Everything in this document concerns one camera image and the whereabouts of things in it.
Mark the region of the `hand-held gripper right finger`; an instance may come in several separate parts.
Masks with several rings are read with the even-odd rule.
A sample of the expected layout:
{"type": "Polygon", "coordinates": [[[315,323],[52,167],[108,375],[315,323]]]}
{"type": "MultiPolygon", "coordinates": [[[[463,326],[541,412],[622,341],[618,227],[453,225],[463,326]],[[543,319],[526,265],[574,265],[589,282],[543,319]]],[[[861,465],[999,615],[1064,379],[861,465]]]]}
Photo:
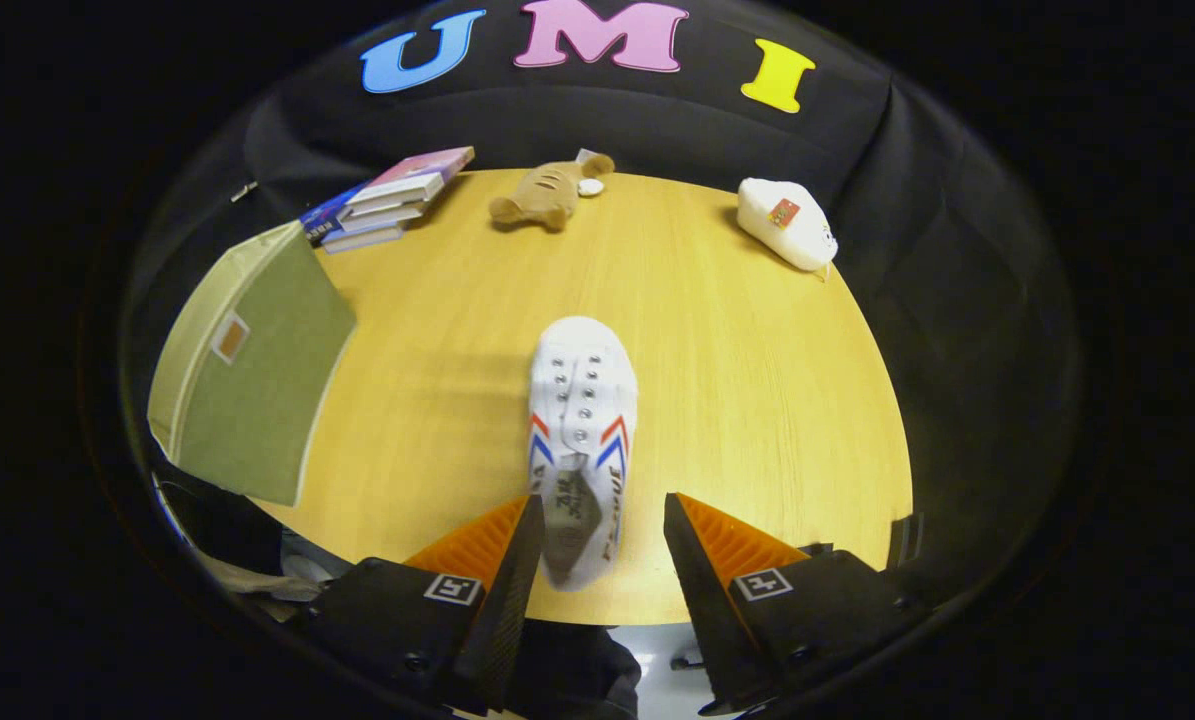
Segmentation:
{"type": "Polygon", "coordinates": [[[680,492],[664,498],[664,541],[713,694],[705,715],[817,691],[932,613],[852,552],[795,547],[680,492]]]}

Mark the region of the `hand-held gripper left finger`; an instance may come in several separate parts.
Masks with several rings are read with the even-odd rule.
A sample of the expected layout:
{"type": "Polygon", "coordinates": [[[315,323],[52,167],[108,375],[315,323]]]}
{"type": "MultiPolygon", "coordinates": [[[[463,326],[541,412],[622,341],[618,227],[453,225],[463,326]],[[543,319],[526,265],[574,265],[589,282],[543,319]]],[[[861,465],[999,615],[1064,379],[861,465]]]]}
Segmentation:
{"type": "Polygon", "coordinates": [[[541,497],[519,496],[404,562],[369,556],[305,607],[300,630],[415,702],[502,710],[543,530],[541,497]]]}

